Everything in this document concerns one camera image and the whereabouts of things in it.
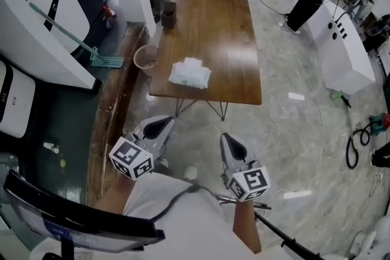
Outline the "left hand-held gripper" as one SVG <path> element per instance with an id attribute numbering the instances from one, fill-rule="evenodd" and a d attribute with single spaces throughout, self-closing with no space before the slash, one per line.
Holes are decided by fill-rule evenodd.
<path id="1" fill-rule="evenodd" d="M 165 163 L 166 144 L 175 118 L 154 116 L 141 121 L 132 132 L 120 137 L 109 153 L 114 168 L 135 181 L 155 166 Z"/>

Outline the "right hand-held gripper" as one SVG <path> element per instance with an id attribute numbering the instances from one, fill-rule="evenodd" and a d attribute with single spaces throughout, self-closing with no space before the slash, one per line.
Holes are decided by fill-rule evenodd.
<path id="1" fill-rule="evenodd" d="M 270 188 L 267 169 L 238 136 L 223 133 L 219 139 L 222 180 L 240 202 L 261 197 Z"/>

